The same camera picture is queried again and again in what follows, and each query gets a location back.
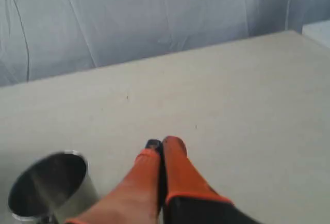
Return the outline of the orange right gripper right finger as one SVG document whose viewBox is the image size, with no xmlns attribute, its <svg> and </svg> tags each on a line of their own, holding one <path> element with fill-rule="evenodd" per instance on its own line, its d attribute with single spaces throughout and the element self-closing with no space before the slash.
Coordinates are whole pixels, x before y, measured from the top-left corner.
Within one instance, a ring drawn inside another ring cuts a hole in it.
<svg viewBox="0 0 330 224">
<path fill-rule="evenodd" d="M 167 176 L 165 223 L 258 223 L 208 184 L 188 159 L 180 138 L 168 136 L 162 146 Z"/>
</svg>

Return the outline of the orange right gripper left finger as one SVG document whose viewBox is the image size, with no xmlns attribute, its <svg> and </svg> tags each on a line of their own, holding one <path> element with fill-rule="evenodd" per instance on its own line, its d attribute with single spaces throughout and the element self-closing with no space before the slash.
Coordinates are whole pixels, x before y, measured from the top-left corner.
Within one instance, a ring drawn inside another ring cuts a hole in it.
<svg viewBox="0 0 330 224">
<path fill-rule="evenodd" d="M 161 142 L 148 140 L 133 167 L 103 199 L 65 223 L 157 223 Z"/>
</svg>

